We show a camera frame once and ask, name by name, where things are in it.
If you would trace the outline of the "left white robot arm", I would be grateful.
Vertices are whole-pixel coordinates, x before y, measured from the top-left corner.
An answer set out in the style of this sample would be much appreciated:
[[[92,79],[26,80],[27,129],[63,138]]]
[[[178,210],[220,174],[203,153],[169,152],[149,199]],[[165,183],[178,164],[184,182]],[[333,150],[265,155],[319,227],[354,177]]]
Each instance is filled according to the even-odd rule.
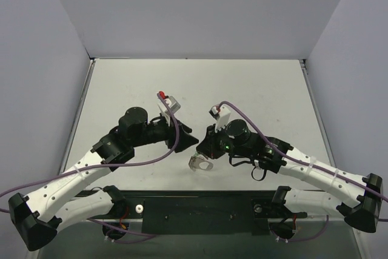
[[[135,156],[135,148],[158,142],[179,153],[197,144],[191,128],[164,116],[151,121],[141,107],[129,108],[118,126],[103,136],[62,177],[27,195],[8,200],[10,218],[29,251],[51,242],[68,226],[98,215],[123,218],[129,205],[120,190],[106,186],[84,198],[75,196],[94,181],[112,173]]]

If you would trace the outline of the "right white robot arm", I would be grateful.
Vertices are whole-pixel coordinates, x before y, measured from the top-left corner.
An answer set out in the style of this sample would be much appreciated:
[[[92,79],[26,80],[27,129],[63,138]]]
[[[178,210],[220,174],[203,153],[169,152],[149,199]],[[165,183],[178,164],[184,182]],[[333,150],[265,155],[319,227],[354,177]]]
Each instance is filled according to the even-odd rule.
[[[246,158],[263,171],[315,187],[313,191],[278,187],[270,202],[278,216],[291,212],[341,217],[354,229],[376,232],[383,200],[383,180],[378,175],[352,174],[322,163],[287,142],[251,132],[242,119],[229,122],[221,130],[208,126],[196,150],[211,160],[225,154]]]

